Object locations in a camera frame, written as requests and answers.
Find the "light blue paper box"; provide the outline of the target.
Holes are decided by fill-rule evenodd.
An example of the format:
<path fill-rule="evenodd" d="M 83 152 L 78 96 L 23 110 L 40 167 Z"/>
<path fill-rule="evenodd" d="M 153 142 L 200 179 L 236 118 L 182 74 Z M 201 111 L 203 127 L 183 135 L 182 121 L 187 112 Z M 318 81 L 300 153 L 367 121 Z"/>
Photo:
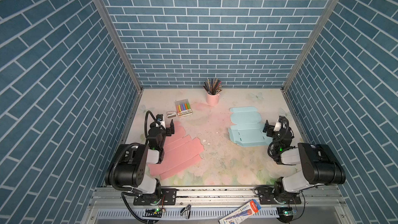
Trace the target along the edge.
<path fill-rule="evenodd" d="M 233 125 L 228 132 L 231 142 L 241 147 L 268 146 L 272 142 L 272 138 L 263 132 L 265 123 L 257 108 L 234 107 L 230 112 Z"/>

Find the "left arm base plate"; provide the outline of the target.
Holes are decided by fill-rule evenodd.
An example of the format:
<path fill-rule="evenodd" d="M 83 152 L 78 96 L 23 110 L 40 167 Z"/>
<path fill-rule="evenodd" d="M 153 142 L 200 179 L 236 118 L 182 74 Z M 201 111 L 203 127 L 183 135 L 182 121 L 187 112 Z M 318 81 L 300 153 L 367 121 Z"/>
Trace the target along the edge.
<path fill-rule="evenodd" d="M 154 194 L 143 194 L 135 197 L 134 206 L 169 206 L 175 205 L 177 198 L 176 188 L 161 188 L 157 189 Z"/>

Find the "round black device green light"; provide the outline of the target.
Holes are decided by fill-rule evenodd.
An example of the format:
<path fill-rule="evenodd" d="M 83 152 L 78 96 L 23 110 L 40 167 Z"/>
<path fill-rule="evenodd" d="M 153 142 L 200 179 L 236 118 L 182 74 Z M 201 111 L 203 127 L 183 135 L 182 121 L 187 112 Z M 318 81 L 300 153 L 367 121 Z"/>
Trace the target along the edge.
<path fill-rule="evenodd" d="M 296 210 L 291 207 L 278 207 L 277 208 L 277 220 L 284 224 L 289 224 L 293 221 L 294 215 L 296 214 Z"/>

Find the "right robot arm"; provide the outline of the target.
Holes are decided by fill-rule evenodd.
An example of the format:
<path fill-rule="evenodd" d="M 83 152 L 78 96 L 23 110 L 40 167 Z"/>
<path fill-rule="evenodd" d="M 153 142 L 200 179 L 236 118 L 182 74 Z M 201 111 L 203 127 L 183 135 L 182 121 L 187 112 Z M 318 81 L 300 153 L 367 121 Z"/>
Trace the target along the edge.
<path fill-rule="evenodd" d="M 277 165 L 301 166 L 301 170 L 295 174 L 280 177 L 274 182 L 275 201 L 290 202 L 304 190 L 345 183 L 345 170 L 328 145 L 292 145 L 294 133 L 286 117 L 280 116 L 275 125 L 267 121 L 263 133 L 272 138 L 267 154 Z"/>

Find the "small green circuit board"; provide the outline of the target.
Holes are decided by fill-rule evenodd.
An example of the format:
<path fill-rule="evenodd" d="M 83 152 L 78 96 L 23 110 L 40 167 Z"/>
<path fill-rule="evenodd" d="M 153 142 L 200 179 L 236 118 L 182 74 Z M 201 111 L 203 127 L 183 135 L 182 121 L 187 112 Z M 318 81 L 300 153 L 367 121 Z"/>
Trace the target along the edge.
<path fill-rule="evenodd" d="M 147 219 L 160 219 L 163 216 L 163 211 L 160 208 L 146 208 L 143 217 Z"/>

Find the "bundle of coloured pencils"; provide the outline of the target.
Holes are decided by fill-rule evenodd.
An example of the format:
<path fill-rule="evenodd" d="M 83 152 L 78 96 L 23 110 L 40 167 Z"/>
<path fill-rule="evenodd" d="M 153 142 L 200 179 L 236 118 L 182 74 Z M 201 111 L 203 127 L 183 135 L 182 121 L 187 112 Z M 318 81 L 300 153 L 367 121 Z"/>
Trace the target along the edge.
<path fill-rule="evenodd" d="M 222 91 L 222 81 L 218 78 L 206 79 L 203 88 L 209 95 L 216 95 Z"/>

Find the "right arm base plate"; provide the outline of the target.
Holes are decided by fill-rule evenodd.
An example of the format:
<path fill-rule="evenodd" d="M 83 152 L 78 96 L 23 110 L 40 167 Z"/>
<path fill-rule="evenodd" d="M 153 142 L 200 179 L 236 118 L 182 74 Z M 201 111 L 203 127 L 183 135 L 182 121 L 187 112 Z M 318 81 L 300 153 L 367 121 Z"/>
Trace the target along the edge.
<path fill-rule="evenodd" d="M 271 186 L 258 186 L 253 190 L 261 205 L 298 205 L 302 201 L 298 193 L 280 192 Z"/>

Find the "clear highlighter marker pack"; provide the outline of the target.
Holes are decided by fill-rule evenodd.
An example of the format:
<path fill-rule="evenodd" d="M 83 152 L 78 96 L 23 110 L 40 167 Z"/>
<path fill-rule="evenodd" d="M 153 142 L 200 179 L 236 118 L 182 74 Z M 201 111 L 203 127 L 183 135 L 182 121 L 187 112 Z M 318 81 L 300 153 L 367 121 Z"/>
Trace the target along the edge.
<path fill-rule="evenodd" d="M 175 101 L 175 106 L 176 106 L 176 113 L 177 113 L 178 118 L 190 116 L 193 114 L 193 111 L 191 109 L 188 99 Z"/>

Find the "red blue pen package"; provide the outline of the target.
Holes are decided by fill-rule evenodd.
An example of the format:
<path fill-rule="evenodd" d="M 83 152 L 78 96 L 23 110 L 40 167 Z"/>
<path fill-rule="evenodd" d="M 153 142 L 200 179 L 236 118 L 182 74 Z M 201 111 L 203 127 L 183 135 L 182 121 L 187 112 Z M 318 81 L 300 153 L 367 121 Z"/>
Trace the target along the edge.
<path fill-rule="evenodd" d="M 260 204 L 256 200 L 250 200 L 245 205 L 235 210 L 228 216 L 219 220 L 220 224 L 240 224 L 252 215 L 259 212 Z"/>

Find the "black metal clip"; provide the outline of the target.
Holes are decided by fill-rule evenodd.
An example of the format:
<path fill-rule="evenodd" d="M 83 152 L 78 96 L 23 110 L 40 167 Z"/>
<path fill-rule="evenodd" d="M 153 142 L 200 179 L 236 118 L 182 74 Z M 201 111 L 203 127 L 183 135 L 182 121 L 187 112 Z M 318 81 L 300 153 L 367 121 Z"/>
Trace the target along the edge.
<path fill-rule="evenodd" d="M 187 205 L 180 211 L 180 216 L 184 217 L 185 219 L 190 219 L 191 216 L 191 205 Z"/>

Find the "pink metal pencil cup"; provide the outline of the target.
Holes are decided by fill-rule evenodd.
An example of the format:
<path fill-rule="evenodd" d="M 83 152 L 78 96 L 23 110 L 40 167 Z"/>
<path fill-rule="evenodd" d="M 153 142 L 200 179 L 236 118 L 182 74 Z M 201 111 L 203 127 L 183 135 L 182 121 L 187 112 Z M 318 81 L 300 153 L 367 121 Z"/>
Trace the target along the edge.
<path fill-rule="evenodd" d="M 210 94 L 209 92 L 206 94 L 206 102 L 210 106 L 215 106 L 218 104 L 220 99 L 220 93 Z"/>

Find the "pink flat paper box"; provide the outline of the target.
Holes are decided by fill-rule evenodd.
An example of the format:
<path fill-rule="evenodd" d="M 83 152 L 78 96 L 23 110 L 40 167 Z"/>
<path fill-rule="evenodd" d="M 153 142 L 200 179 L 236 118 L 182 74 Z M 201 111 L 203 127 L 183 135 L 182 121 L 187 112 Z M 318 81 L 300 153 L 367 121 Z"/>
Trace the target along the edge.
<path fill-rule="evenodd" d="M 204 151 L 199 138 L 188 135 L 179 121 L 174 123 L 175 133 L 168 136 L 164 143 L 164 157 L 160 164 L 149 164 L 151 176 L 161 180 L 168 179 L 199 163 Z"/>

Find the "aluminium mounting rail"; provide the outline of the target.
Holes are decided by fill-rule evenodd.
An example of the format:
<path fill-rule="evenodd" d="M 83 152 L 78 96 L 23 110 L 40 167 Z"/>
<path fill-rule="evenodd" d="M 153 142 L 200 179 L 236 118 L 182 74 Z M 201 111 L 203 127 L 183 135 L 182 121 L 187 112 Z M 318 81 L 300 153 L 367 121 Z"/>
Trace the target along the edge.
<path fill-rule="evenodd" d="M 176 188 L 177 198 L 175 205 L 159 206 L 134 206 L 135 198 L 127 198 L 129 206 L 134 213 L 145 222 L 155 220 L 162 221 L 194 221 L 215 220 L 218 221 L 228 216 L 250 200 L 260 201 L 253 190 L 257 186 L 203 186 L 203 187 L 164 187 Z M 343 199 L 336 186 L 323 186 L 305 190 L 299 194 L 302 201 L 298 205 L 261 205 L 258 213 L 251 218 L 277 218 L 278 207 L 291 207 L 296 210 L 293 220 L 315 221 L 319 223 L 328 217 L 336 218 L 339 224 L 353 224 L 354 219 L 350 213 L 346 201 Z M 191 205 L 190 219 L 180 216 L 180 211 L 187 205 Z M 147 219 L 143 217 L 146 208 L 160 208 L 163 216 L 160 219 Z"/>

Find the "small white eraser box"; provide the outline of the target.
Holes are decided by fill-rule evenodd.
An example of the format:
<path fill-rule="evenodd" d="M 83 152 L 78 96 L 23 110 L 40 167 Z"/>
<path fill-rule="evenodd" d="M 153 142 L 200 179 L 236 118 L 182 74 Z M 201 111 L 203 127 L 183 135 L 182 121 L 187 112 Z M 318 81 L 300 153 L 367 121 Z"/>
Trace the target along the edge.
<path fill-rule="evenodd" d="M 174 111 L 169 111 L 169 112 L 166 113 L 166 115 L 167 115 L 167 118 L 175 118 L 175 117 L 177 117 L 177 113 L 174 112 Z"/>

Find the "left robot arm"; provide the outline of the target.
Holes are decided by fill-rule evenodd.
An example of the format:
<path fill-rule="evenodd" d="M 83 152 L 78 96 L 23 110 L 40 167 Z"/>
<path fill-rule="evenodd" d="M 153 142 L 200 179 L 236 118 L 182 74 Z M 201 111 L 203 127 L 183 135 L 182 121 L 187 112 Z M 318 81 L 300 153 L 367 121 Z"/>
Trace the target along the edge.
<path fill-rule="evenodd" d="M 149 164 L 161 164 L 167 137 L 175 134 L 174 121 L 169 127 L 151 123 L 146 143 L 121 144 L 105 174 L 105 183 L 133 196 L 161 197 L 159 180 L 145 173 Z"/>

